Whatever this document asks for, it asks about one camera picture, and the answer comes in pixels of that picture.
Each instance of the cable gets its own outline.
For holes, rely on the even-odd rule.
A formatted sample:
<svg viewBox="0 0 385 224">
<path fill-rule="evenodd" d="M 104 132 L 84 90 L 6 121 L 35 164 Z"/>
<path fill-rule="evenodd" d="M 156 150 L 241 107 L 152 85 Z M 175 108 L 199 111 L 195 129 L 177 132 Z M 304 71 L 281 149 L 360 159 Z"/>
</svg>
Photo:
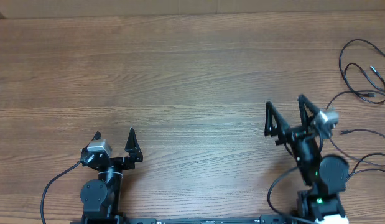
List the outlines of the cable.
<svg viewBox="0 0 385 224">
<path fill-rule="evenodd" d="M 385 92 L 385 89 L 382 89 L 380 87 L 378 87 L 376 84 L 373 83 L 372 79 L 370 79 L 370 77 L 368 77 L 368 75 L 366 74 L 366 72 L 356 63 L 349 63 L 345 69 L 343 70 L 341 68 L 341 60 L 342 60 L 342 57 L 343 57 L 343 52 L 344 50 L 352 43 L 352 42 L 355 42 L 355 41 L 361 41 L 361 42 L 365 42 L 367 44 L 369 44 L 370 46 L 372 46 L 375 50 L 378 51 L 379 54 L 381 54 L 383 57 L 385 57 L 385 53 L 383 53 L 377 46 L 375 46 L 374 44 L 372 44 L 371 42 L 367 41 L 367 40 L 363 40 L 363 39 L 354 39 L 354 40 L 351 40 L 349 41 L 347 44 L 344 45 L 344 47 L 342 48 L 341 52 L 340 52 L 340 56 L 339 56 L 339 70 L 340 70 L 340 73 L 341 73 L 341 76 L 343 77 L 344 79 L 344 82 L 346 83 L 347 87 L 350 89 L 350 92 L 354 93 L 356 96 L 360 97 L 362 100 L 368 102 L 368 103 L 374 103 L 374 104 L 381 104 L 381 103 L 384 103 L 385 102 L 385 98 L 381 101 L 371 101 L 371 100 L 368 100 L 366 97 L 368 97 L 368 95 L 363 95 L 360 93 L 360 91 L 356 91 L 354 90 L 350 83 L 348 82 L 347 80 L 347 70 L 348 68 L 351 66 L 351 65 L 354 65 L 356 67 L 358 67 L 360 70 L 361 70 L 361 73 L 365 76 L 365 78 L 370 82 L 370 84 L 377 90 L 379 90 L 380 92 Z M 383 83 L 384 87 L 385 87 L 385 81 L 384 79 L 382 78 L 382 76 L 380 76 L 379 72 L 376 71 L 376 69 L 374 69 L 374 67 L 371 66 L 371 69 L 372 71 L 376 74 L 376 76 L 381 80 L 381 82 Z M 377 91 L 375 90 L 368 90 L 367 91 L 368 93 L 377 93 Z"/>
<path fill-rule="evenodd" d="M 60 173 L 59 175 L 57 175 L 56 177 L 54 177 L 52 180 L 50 180 L 50 182 L 47 184 L 47 186 L 45 186 L 44 188 L 44 191 L 43 191 L 43 195 L 42 195 L 42 202 L 40 203 L 40 216 L 42 217 L 42 222 L 43 224 L 45 224 L 45 218 L 44 218 L 44 198 L 45 198 L 45 194 L 47 193 L 47 190 L 49 189 L 50 185 L 56 181 L 58 178 L 60 178 L 62 175 L 66 174 L 67 172 L 73 170 L 74 168 L 76 168 L 77 166 L 79 166 L 80 164 L 80 161 L 78 161 L 75 165 L 71 166 L 71 168 L 63 171 L 62 173 Z"/>
<path fill-rule="evenodd" d="M 286 148 L 286 151 L 293 157 L 292 151 L 289 149 L 289 147 L 287 147 L 286 143 L 284 144 L 284 146 Z"/>
<path fill-rule="evenodd" d="M 279 215 L 287 218 L 287 219 L 291 219 L 291 220 L 297 220 L 299 222 L 303 222 L 303 223 L 308 223 L 308 224 L 315 224 L 313 221 L 310 221 L 310 220 L 306 220 L 304 218 L 299 218 L 299 217 L 294 217 L 292 215 L 289 215 L 289 214 L 286 214 L 286 213 L 283 213 L 283 212 L 280 212 L 278 211 L 276 208 L 274 208 L 274 206 L 272 206 L 272 203 L 271 203 L 271 192 L 273 190 L 273 188 L 275 187 L 276 184 L 278 184 L 279 181 L 281 181 L 283 178 L 285 178 L 286 176 L 288 176 L 291 172 L 297 170 L 298 167 L 293 167 L 291 168 L 290 170 L 286 171 L 284 174 L 282 174 L 281 176 L 279 176 L 272 184 L 271 186 L 269 187 L 268 189 L 268 194 L 267 194 L 267 202 L 268 202 L 268 205 L 271 207 L 271 209 L 278 213 Z"/>
<path fill-rule="evenodd" d="M 323 139 L 322 139 L 322 135 L 321 135 L 321 132 L 319 132 L 319 153 L 322 152 L 322 148 L 323 148 Z"/>
<path fill-rule="evenodd" d="M 352 173 L 348 176 L 347 181 L 348 181 L 350 178 L 352 178 L 353 175 L 359 174 L 359 173 L 362 173 L 362 172 L 367 172 L 367 171 L 380 171 L 380 172 L 385 173 L 385 170 L 377 169 L 377 168 L 370 168 L 370 169 L 360 170 L 360 171 L 352 172 Z"/>
<path fill-rule="evenodd" d="M 378 87 L 376 84 L 373 83 L 373 81 L 370 79 L 370 77 L 368 77 L 368 75 L 366 74 L 366 72 L 359 66 L 357 65 L 356 63 L 349 63 L 345 69 L 343 70 L 342 67 L 341 67 L 341 61 L 342 61 L 342 57 L 343 57 L 343 52 L 344 50 L 347 48 L 347 46 L 349 46 L 350 43 L 354 42 L 354 41 L 361 41 L 361 42 L 364 42 L 364 43 L 367 43 L 369 44 L 370 46 L 372 46 L 379 54 L 381 54 L 383 57 L 385 57 L 385 53 L 382 52 L 379 48 L 377 48 L 374 44 L 372 44 L 371 42 L 367 41 L 367 40 L 363 40 L 363 39 L 354 39 L 354 40 L 351 40 L 349 41 L 347 44 L 344 45 L 344 47 L 342 48 L 341 52 L 340 52 L 340 57 L 339 57 L 339 70 L 340 70 L 340 73 L 341 73 L 341 76 L 343 77 L 347 87 L 350 89 L 349 91 L 343 91 L 339 94 L 337 94 L 335 97 L 333 97 L 329 104 L 327 105 L 326 109 L 329 108 L 329 106 L 333 103 L 333 101 L 335 101 L 339 96 L 341 95 L 344 95 L 344 94 L 347 94 L 347 93 L 354 93 L 356 96 L 360 97 L 362 100 L 368 102 L 368 103 L 372 103 L 372 104 L 382 104 L 385 102 L 385 89 L 382 89 L 380 87 Z M 347 80 L 347 76 L 346 76 L 346 72 L 348 70 L 348 67 L 350 65 L 354 65 L 356 67 L 358 67 L 361 71 L 361 73 L 365 76 L 365 78 L 370 82 L 370 84 L 377 90 L 354 90 L 350 83 L 348 82 Z M 382 81 L 384 87 L 385 87 L 385 81 L 383 80 L 383 78 L 380 76 L 379 72 L 374 69 L 374 67 L 371 66 L 371 70 L 376 74 L 376 76 Z M 376 94 L 380 94 L 382 96 L 384 96 L 384 99 L 382 101 L 371 101 L 371 100 L 368 100 L 367 98 L 369 97 L 376 97 Z M 341 131 L 340 134 L 343 135 L 343 134 L 348 134 L 348 133 L 352 133 L 352 132 L 356 132 L 356 131 L 366 131 L 366 132 L 370 132 L 370 133 L 374 133 L 374 134 L 377 134 L 377 135 L 380 135 L 382 136 L 384 139 L 385 139 L 385 135 L 377 132 L 377 131 L 372 131 L 372 130 L 368 130 L 368 129 L 354 129 L 354 130 L 344 130 L 344 131 Z M 376 163 L 373 163 L 373 162 L 368 162 L 368 161 L 364 161 L 363 159 L 369 157 L 369 156 L 373 156 L 373 155 L 380 155 L 380 156 L 384 156 L 385 157 L 385 154 L 368 154 L 366 156 L 364 156 L 362 159 L 358 159 L 356 157 L 353 157 L 349 154 L 347 154 L 346 152 L 344 152 L 343 150 L 341 150 L 334 142 L 332 139 L 329 139 L 329 141 L 333 144 L 333 146 L 338 150 L 340 151 L 343 155 L 345 155 L 346 157 L 349 157 L 350 159 L 353 159 L 353 160 L 356 160 L 358 161 L 355 169 L 357 168 L 357 166 L 363 162 L 363 163 L 366 163 L 366 164 L 370 164 L 370 165 L 374 165 L 374 166 L 379 166 L 379 167 L 385 167 L 385 165 L 382 165 L 382 164 L 376 164 Z"/>
<path fill-rule="evenodd" d="M 385 139 L 385 135 L 377 132 L 377 131 L 372 131 L 372 130 L 368 130 L 368 129 L 352 129 L 352 130 L 343 130 L 343 131 L 340 131 L 340 134 L 343 135 L 343 134 L 349 134 L 349 133 L 353 133 L 353 132 L 356 132 L 356 131 L 366 131 L 366 132 L 370 132 L 370 133 L 374 133 L 374 134 L 377 134 L 377 135 L 380 135 L 382 136 L 384 139 Z"/>
</svg>

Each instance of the table surface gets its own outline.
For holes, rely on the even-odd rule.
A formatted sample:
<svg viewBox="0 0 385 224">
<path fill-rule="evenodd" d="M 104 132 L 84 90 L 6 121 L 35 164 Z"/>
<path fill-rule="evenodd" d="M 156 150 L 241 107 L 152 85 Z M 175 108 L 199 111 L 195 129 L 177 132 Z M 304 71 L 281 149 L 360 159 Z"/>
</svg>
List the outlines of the table surface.
<svg viewBox="0 0 385 224">
<path fill-rule="evenodd" d="M 95 131 L 125 155 L 130 126 L 144 162 L 124 171 L 129 217 L 273 213 L 268 188 L 295 162 L 264 137 L 264 104 L 271 100 L 293 125 L 299 94 L 324 108 L 347 90 L 338 56 L 355 38 L 385 52 L 385 11 L 0 20 L 0 223 L 41 223 L 49 180 L 80 158 Z M 349 62 L 374 65 L 385 79 L 385 58 L 367 45 L 353 44 Z M 370 88 L 356 69 L 349 78 Z M 385 134 L 385 104 L 343 95 L 333 105 L 342 149 L 385 153 L 379 136 L 339 135 Z M 331 153 L 325 141 L 323 154 Z M 80 166 L 52 184 L 47 223 L 80 218 L 80 189 L 96 177 Z M 385 223 L 385 174 L 357 175 L 347 187 L 341 200 L 351 223 Z M 274 189 L 274 205 L 294 209 L 302 189 L 296 172 Z"/>
</svg>

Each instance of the cardboard wall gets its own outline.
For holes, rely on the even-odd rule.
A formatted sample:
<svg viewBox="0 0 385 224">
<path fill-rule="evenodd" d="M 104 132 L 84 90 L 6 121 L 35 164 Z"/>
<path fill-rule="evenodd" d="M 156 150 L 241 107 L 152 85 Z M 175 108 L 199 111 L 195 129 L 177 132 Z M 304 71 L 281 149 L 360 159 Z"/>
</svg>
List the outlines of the cardboard wall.
<svg viewBox="0 0 385 224">
<path fill-rule="evenodd" d="M 385 10 L 385 0 L 0 0 L 0 17 Z"/>
</svg>

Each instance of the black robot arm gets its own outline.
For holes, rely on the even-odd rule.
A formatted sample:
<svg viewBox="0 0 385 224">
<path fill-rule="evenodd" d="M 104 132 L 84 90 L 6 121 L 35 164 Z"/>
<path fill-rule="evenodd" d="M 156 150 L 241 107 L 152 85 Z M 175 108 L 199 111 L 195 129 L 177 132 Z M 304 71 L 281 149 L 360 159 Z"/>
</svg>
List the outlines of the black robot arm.
<svg viewBox="0 0 385 224">
<path fill-rule="evenodd" d="M 302 125 L 293 128 L 267 102 L 264 135 L 277 136 L 276 145 L 290 145 L 305 185 L 312 187 L 298 192 L 299 217 L 317 223 L 335 223 L 335 217 L 340 216 L 340 223 L 348 223 L 339 198 L 339 192 L 345 191 L 348 163 L 336 155 L 322 157 L 315 140 L 319 136 L 322 145 L 324 139 L 332 136 L 338 115 L 334 110 L 320 110 L 304 95 L 299 96 L 298 102 Z"/>
<path fill-rule="evenodd" d="M 130 129 L 124 150 L 129 153 L 128 156 L 111 158 L 112 148 L 99 132 L 82 149 L 80 162 L 98 171 L 98 179 L 87 182 L 80 192 L 83 202 L 82 223 L 129 223 L 118 209 L 123 170 L 134 169 L 135 163 L 143 160 L 133 128 Z"/>
</svg>

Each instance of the wood grain surface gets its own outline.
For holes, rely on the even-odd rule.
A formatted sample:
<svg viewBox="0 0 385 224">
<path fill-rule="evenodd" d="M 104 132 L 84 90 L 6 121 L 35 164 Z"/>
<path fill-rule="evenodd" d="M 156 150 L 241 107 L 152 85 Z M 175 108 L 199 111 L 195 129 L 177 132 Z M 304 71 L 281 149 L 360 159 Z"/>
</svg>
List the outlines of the wood grain surface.
<svg viewBox="0 0 385 224">
<path fill-rule="evenodd" d="M 0 0 L 1 19 L 385 10 L 385 0 Z"/>
<path fill-rule="evenodd" d="M 299 94 L 324 108 L 347 90 L 338 54 L 355 38 L 385 52 L 385 11 L 0 20 L 0 223 L 41 223 L 49 180 L 79 159 L 95 131 L 124 155 L 130 126 L 144 162 L 124 172 L 129 217 L 272 213 L 267 190 L 295 162 L 264 137 L 264 104 L 293 125 Z M 385 58 L 366 45 L 353 44 L 349 62 L 373 65 L 385 79 Z M 355 88 L 370 88 L 357 70 L 348 75 Z M 385 104 L 344 95 L 333 105 L 341 148 L 385 153 L 379 136 L 338 134 L 385 134 Z M 337 152 L 327 141 L 323 153 Z M 80 218 L 80 189 L 96 177 L 77 167 L 58 179 L 47 223 Z M 302 189 L 296 172 L 274 189 L 274 205 L 294 209 Z M 353 177 L 341 199 L 351 223 L 385 223 L 383 173 Z"/>
</svg>

